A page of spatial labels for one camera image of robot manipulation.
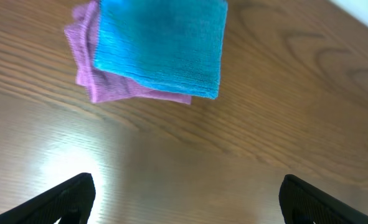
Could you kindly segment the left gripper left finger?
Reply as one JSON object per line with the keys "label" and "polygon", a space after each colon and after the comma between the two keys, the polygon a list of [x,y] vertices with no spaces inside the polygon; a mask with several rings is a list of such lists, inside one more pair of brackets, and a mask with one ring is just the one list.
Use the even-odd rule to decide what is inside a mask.
{"label": "left gripper left finger", "polygon": [[95,196],[93,177],[84,172],[0,214],[0,224],[86,224]]}

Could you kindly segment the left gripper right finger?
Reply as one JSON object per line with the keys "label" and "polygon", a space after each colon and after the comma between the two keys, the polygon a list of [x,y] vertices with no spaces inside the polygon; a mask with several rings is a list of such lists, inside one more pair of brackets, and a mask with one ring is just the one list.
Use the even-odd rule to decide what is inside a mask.
{"label": "left gripper right finger", "polygon": [[368,224],[368,216],[293,174],[285,175],[279,204],[286,224]]}

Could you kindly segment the blue microfiber cloth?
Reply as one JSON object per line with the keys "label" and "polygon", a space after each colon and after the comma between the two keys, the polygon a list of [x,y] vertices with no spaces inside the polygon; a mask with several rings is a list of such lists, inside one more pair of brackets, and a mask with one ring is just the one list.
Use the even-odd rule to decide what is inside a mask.
{"label": "blue microfiber cloth", "polygon": [[103,0],[94,66],[148,88],[216,99],[228,3]]}

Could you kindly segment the folded purple microfiber cloth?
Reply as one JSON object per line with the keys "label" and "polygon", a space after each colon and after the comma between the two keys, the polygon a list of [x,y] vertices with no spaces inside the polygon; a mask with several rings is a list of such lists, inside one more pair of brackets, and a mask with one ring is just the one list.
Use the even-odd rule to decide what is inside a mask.
{"label": "folded purple microfiber cloth", "polygon": [[189,105],[192,97],[146,88],[126,77],[101,71],[93,66],[98,42],[100,2],[89,1],[72,10],[74,23],[65,26],[72,55],[77,65],[76,84],[84,86],[92,103],[128,98],[154,98]]}

